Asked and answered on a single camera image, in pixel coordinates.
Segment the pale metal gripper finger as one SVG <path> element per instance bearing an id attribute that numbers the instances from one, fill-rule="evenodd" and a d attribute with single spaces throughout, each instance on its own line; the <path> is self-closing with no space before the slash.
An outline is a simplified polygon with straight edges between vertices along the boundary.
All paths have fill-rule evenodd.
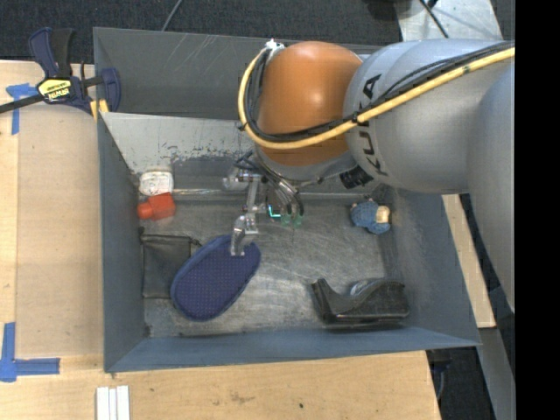
<path id="1" fill-rule="evenodd" d="M 248 187 L 249 182 L 243 173 L 235 172 L 233 174 L 228 174 L 222 179 L 222 186 L 225 191 L 230 192 L 242 192 Z"/>
<path id="2" fill-rule="evenodd" d="M 231 234 L 230 253 L 232 256 L 244 256 L 244 249 L 259 234 L 256 215 L 246 213 L 240 215 L 234 222 Z"/>

